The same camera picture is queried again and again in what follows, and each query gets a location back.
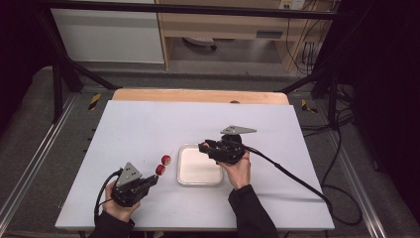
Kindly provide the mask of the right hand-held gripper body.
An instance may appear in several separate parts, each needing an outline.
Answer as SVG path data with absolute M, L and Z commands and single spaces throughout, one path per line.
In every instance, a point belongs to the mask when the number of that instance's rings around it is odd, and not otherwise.
M 241 135 L 256 131 L 256 129 L 241 126 L 228 126 L 221 131 L 221 139 L 211 145 L 211 158 L 216 162 L 234 165 L 245 154 Z

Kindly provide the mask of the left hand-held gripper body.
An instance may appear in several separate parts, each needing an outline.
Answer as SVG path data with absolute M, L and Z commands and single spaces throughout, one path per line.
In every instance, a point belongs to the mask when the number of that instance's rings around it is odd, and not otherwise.
M 132 207 L 149 193 L 149 184 L 131 164 L 126 163 L 111 192 L 111 198 L 122 207 Z

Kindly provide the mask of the white rectangular tray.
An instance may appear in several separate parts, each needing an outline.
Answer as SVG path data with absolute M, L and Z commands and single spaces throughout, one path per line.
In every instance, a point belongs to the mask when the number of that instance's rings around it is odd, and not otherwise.
M 177 180 L 182 185 L 213 186 L 223 181 L 222 168 L 201 153 L 197 145 L 183 145 L 179 149 Z

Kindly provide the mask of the red small object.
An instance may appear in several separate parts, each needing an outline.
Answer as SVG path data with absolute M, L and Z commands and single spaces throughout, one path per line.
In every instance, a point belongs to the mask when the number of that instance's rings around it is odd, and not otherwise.
M 164 172 L 164 174 L 162 175 L 162 176 L 164 176 L 170 169 L 171 169 L 171 165 L 172 165 L 172 162 L 173 162 L 173 154 L 172 154 L 172 152 L 168 152 L 168 153 L 164 153 L 164 154 L 162 154 L 161 155 L 161 157 L 162 156 L 164 156 L 164 155 L 169 155 L 169 156 L 171 156 L 171 162 L 170 162 L 170 164 L 169 165 L 167 165 L 167 166 L 165 166 L 165 172 Z M 161 163 L 161 157 L 159 158 L 159 160 L 158 160 L 158 162 L 157 162 L 157 165 L 156 165 L 156 167 L 158 166 L 158 165 L 162 165 L 162 163 Z

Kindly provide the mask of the person's left hand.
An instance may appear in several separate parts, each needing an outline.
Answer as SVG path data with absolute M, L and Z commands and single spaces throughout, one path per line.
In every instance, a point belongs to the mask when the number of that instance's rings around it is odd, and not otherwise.
M 105 187 L 105 199 L 106 201 L 102 204 L 102 208 L 105 212 L 121 220 L 123 222 L 129 222 L 132 214 L 141 206 L 141 203 L 138 201 L 131 207 L 123 207 L 116 203 L 112 197 L 112 191 L 115 186 L 115 183 L 112 181 Z

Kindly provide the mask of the person's right hand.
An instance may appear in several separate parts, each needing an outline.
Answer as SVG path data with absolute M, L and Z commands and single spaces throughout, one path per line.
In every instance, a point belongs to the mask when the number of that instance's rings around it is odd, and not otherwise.
M 234 165 L 219 162 L 218 165 L 225 170 L 230 184 L 234 189 L 240 189 L 251 183 L 250 152 L 245 151 L 241 159 Z

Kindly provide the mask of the wooden table board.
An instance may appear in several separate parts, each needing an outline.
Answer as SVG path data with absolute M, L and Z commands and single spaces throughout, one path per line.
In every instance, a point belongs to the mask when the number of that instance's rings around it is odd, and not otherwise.
M 288 105 L 284 93 L 232 90 L 120 88 L 114 92 L 118 101 L 211 102 Z

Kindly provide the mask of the black yellow floor tape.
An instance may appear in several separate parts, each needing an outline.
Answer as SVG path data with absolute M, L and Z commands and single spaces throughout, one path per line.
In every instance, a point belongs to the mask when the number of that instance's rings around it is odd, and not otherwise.
M 311 113 L 318 113 L 318 110 L 316 108 L 311 108 L 308 106 L 305 99 L 301 99 L 301 109 L 303 111 L 309 111 Z
M 94 96 L 92 97 L 91 102 L 90 102 L 90 104 L 88 106 L 88 110 L 89 111 L 92 111 L 92 110 L 95 109 L 95 107 L 96 107 L 96 105 L 97 105 L 100 97 L 101 97 L 101 93 L 94 94 Z

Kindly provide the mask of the grey object under desk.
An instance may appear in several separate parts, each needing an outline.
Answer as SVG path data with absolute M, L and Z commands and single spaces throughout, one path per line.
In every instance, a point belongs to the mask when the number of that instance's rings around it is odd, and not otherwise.
M 185 41 L 196 46 L 209 47 L 212 51 L 217 50 L 217 46 L 211 38 L 185 38 Z

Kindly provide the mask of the light wooden desk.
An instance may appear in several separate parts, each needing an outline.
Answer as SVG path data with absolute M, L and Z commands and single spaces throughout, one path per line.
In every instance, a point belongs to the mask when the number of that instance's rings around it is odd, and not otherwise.
M 261 8 L 283 10 L 280 0 L 155 0 L 158 4 L 198 5 Z M 330 0 L 305 0 L 304 11 L 329 12 L 334 8 Z M 160 34 L 170 38 L 211 38 L 226 40 L 264 39 L 275 43 L 283 70 L 292 71 L 303 43 L 324 39 L 329 30 L 328 21 L 241 17 L 221 15 L 169 14 L 157 15 Z

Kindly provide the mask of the white cabinet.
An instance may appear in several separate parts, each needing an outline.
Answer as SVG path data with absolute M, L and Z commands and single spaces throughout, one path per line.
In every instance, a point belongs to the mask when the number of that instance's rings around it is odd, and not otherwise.
M 60 9 L 52 14 L 73 60 L 164 62 L 155 14 Z

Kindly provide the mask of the white power strip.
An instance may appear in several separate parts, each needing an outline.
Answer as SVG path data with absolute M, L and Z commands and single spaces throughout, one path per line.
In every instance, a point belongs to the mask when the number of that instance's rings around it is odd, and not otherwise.
M 283 10 L 302 10 L 305 0 L 280 0 L 279 8 Z

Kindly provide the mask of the aluminium floor rail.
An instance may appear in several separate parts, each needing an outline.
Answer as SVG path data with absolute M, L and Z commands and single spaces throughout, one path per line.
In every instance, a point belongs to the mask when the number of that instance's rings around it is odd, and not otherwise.
M 350 161 L 350 157 L 336 131 L 330 133 L 331 140 L 338 148 L 338 159 L 345 174 L 349 187 L 361 208 L 365 225 L 371 238 L 386 238 L 386 232 L 368 197 L 365 187 Z
M 78 97 L 78 93 L 71 93 L 66 99 L 63 106 L 62 114 L 58 117 L 57 121 L 53 122 L 49 127 L 48 132 L 46 133 L 36 152 L 32 156 L 29 164 L 27 165 L 23 174 L 19 178 L 16 186 L 9 195 L 3 207 L 0 209 L 1 223 L 7 223 L 14 216 L 27 190 L 33 182 L 34 177 L 36 176 L 38 170 L 44 162 L 45 157 L 49 153 L 55 141 L 55 138 L 62 129 L 64 123 L 66 122 L 66 119 L 68 118 L 74 106 L 74 103 L 78 99 Z

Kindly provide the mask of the black metal frame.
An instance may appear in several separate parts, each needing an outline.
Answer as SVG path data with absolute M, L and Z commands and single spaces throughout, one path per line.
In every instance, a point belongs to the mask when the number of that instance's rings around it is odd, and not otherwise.
M 52 63 L 54 118 L 56 122 L 63 114 L 61 81 L 67 84 L 71 91 L 79 92 L 83 88 L 78 72 L 89 77 L 108 89 L 119 89 L 118 85 L 110 83 L 79 63 L 75 62 L 66 52 L 60 40 L 58 31 L 52 28 L 45 12 L 54 9 L 116 11 L 116 12 L 143 12 L 143 13 L 169 13 L 169 14 L 195 14 L 195 15 L 221 15 L 241 17 L 266 17 L 284 19 L 317 19 L 317 20 L 344 20 L 352 18 L 350 13 L 314 12 L 303 10 L 269 10 L 261 8 L 173 5 L 173 4 L 145 4 L 123 2 L 98 2 L 74 0 L 35 0 L 34 17 L 40 28 L 45 32 L 54 51 Z

